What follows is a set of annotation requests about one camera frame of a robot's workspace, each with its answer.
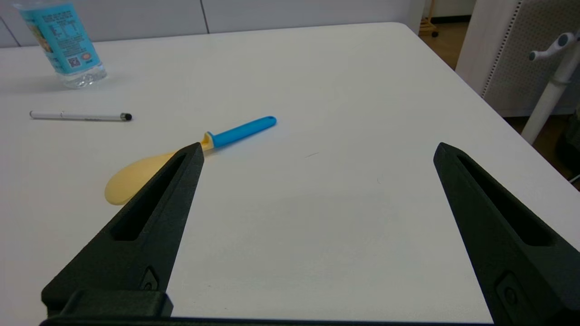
white pen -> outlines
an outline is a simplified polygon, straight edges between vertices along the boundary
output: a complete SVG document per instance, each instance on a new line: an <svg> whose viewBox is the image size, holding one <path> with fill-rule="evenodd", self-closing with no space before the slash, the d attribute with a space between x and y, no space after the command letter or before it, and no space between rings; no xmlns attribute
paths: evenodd
<svg viewBox="0 0 580 326"><path fill-rule="evenodd" d="M87 121L131 121L131 113L121 114L86 114L69 112L36 112L30 111L32 119L55 119L55 120L87 120Z"/></svg>

screw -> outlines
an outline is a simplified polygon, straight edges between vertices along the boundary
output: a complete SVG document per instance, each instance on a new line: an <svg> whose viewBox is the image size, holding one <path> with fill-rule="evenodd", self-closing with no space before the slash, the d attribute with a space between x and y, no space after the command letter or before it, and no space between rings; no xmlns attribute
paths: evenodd
<svg viewBox="0 0 580 326"><path fill-rule="evenodd" d="M512 288L506 288L503 292L503 296L510 305L515 305L517 303L516 291Z"/></svg>

yellow spoon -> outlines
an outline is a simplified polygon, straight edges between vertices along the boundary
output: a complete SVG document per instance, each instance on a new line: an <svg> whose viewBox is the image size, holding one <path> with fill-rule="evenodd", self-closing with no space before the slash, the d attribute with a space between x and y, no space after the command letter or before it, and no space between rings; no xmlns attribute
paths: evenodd
<svg viewBox="0 0 580 326"><path fill-rule="evenodd" d="M276 118L264 117L234 129L213 135L206 132L201 141L203 151L219 148L253 135L276 124ZM124 205L151 179L159 169L175 154L143 158L122 168L112 176L105 186L105 199L113 205Z"/></svg>

water bottle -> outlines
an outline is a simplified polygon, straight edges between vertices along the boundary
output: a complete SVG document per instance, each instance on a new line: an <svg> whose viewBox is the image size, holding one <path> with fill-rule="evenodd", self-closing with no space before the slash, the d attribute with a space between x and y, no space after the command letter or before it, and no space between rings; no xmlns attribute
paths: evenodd
<svg viewBox="0 0 580 326"><path fill-rule="evenodd" d="M14 4L66 87L81 88L107 76L93 43L67 1Z"/></svg>

blue bottle label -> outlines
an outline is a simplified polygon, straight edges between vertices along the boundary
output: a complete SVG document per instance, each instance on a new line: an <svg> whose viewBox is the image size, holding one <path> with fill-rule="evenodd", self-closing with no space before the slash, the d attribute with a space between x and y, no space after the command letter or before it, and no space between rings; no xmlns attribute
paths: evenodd
<svg viewBox="0 0 580 326"><path fill-rule="evenodd" d="M72 4L21 10L20 14L57 73L73 74L100 63Z"/></svg>

